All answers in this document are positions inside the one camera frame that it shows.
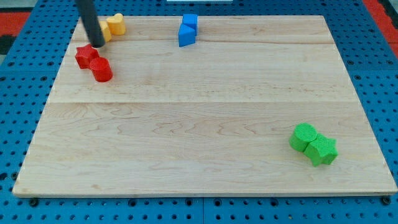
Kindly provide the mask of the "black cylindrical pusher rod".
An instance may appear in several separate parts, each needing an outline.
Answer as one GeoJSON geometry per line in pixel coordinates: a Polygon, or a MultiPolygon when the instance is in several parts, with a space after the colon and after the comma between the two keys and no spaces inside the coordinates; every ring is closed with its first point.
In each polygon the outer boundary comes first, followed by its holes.
{"type": "Polygon", "coordinates": [[[101,26],[98,20],[93,0],[75,0],[87,38],[94,48],[101,48],[105,45],[101,26]]]}

